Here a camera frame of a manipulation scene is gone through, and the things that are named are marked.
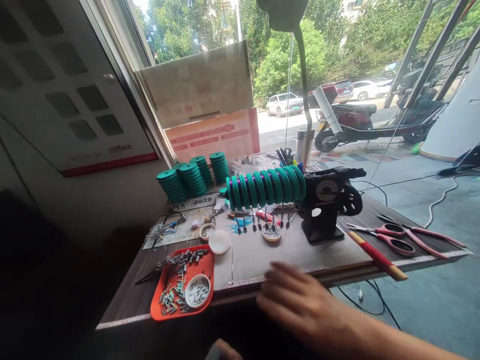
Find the green plastic bobbin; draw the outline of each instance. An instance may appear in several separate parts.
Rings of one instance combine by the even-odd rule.
[[[280,178],[277,172],[273,169],[268,169],[267,172],[270,175],[270,179],[273,184],[273,190],[275,192],[275,203],[281,204],[284,201],[284,196],[282,194],[282,185],[280,184]]]
[[[289,203],[289,202],[292,201],[292,186],[290,185],[289,177],[281,167],[277,167],[275,169],[275,171],[278,174],[278,177],[280,178],[281,187],[283,189],[283,191],[282,191],[283,201],[282,202],[283,203]]]
[[[300,184],[299,180],[297,179],[297,175],[295,175],[295,172],[290,168],[290,166],[284,166],[283,171],[285,171],[286,175],[288,176],[288,179],[290,180],[290,185],[291,185],[291,201],[295,202],[300,200]]]
[[[260,175],[262,176],[262,185],[264,185],[266,189],[266,203],[272,205],[275,202],[275,196],[269,173],[266,170],[262,170],[260,171]]]
[[[231,177],[231,187],[233,196],[235,198],[235,207],[232,206],[232,209],[241,210],[242,209],[242,202],[240,201],[240,192],[239,192],[239,183],[236,176]]]
[[[305,198],[305,195],[307,194],[307,185],[305,184],[304,175],[295,165],[290,165],[290,169],[293,169],[293,171],[295,172],[296,178],[298,179],[298,184],[300,185],[300,196],[298,200],[303,200],[303,198]]]
[[[248,193],[250,194],[250,198],[251,198],[250,205],[252,207],[256,207],[258,205],[257,190],[255,189],[254,178],[251,173],[248,173],[246,175],[246,187],[248,189]]]
[[[243,200],[242,205],[245,209],[250,209],[249,193],[247,192],[247,184],[245,183],[245,176],[240,175],[238,179],[240,180],[241,197]]]
[[[262,177],[258,171],[253,173],[253,189],[256,190],[258,205],[263,208],[267,204],[267,194],[265,193],[264,183],[262,182]]]

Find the paper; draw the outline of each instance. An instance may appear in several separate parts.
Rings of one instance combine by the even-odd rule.
[[[220,210],[224,206],[225,206],[225,198],[224,197],[219,197],[216,200],[216,204],[215,204],[215,207],[213,208],[213,210]]]
[[[260,152],[257,108],[252,107],[187,125],[172,127],[165,134],[179,162],[223,151],[227,159]]]

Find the white pillar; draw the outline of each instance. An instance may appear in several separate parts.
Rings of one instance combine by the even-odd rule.
[[[455,161],[480,140],[480,61],[473,65],[463,85],[440,114],[423,143],[420,154]]]

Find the red pliers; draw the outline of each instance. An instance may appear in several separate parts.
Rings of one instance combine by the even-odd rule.
[[[389,223],[392,223],[392,224],[395,224],[395,225],[398,225],[394,222],[394,219],[391,218],[390,216],[388,215],[385,215],[385,214],[378,214],[377,215],[377,218],[379,219],[382,219],[383,221],[385,222],[389,222]],[[431,231],[431,230],[427,230],[427,229],[424,229],[422,227],[415,227],[415,226],[409,226],[409,225],[398,225],[398,226],[401,226],[404,230],[405,230],[405,234],[415,243],[417,244],[420,248],[422,248],[423,250],[425,250],[427,253],[433,255],[434,257],[436,257],[437,259],[448,259],[448,256],[445,256],[443,255],[442,253],[432,249],[430,246],[428,246],[427,244],[425,244],[422,240],[420,240],[420,238],[418,236],[416,236],[414,234],[414,232],[417,232],[417,233],[421,233],[421,234],[425,234],[425,235],[430,235],[430,236],[433,236],[433,237],[436,237],[436,238],[440,238],[440,239],[443,239],[445,240],[446,242],[449,242],[450,244],[453,244],[455,246],[458,246],[459,248],[466,248],[467,246],[463,243],[461,243],[460,241],[457,241],[455,240],[454,238],[451,238],[450,236],[447,236],[447,235],[443,235],[439,232],[435,232],[435,231]]]

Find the stack of green spools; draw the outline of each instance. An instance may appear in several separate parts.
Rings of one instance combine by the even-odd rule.
[[[189,195],[192,197],[199,197],[207,192],[207,185],[196,163],[190,162],[180,165],[178,167],[178,174],[180,175],[183,186],[188,189]]]
[[[210,155],[210,163],[217,185],[223,184],[229,175],[229,165],[227,164],[225,153],[222,151],[214,152]]]
[[[210,174],[209,165],[207,164],[207,159],[205,159],[205,156],[195,156],[190,159],[190,162],[198,165],[200,175],[205,182],[206,187],[209,188],[214,182],[212,181],[212,175]]]
[[[184,202],[187,199],[185,188],[180,177],[174,169],[159,173],[156,180],[165,191],[166,196],[172,204]]]

